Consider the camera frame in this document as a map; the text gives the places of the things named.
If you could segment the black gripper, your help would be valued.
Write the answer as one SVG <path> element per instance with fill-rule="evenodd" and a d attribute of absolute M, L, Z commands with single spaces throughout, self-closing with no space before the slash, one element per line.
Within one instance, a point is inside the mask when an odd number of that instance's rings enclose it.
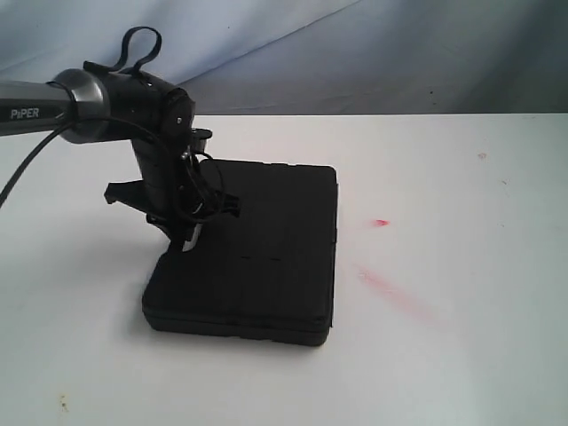
<path fill-rule="evenodd" d="M 170 240 L 170 250 L 192 249 L 204 224 L 241 213 L 239 198 L 226 192 L 218 163 L 205 152 L 211 137 L 211 130 L 197 128 L 176 138 L 132 139 L 141 179 L 110 183 L 106 202 L 144 213 Z"/>

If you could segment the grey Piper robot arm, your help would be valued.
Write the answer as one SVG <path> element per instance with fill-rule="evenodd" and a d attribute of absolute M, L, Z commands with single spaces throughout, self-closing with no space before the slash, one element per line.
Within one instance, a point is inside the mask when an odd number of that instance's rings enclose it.
<path fill-rule="evenodd" d="M 111 183 L 104 197 L 145 214 L 171 244 L 194 243 L 201 225 L 240 214 L 239 199 L 213 186 L 199 159 L 210 130 L 193 127 L 195 103 L 182 88 L 142 71 L 89 72 L 72 68 L 48 83 L 1 84 L 1 133 L 47 132 L 16 169 L 1 198 L 7 199 L 31 161 L 56 137 L 72 144 L 128 139 L 141 178 Z"/>

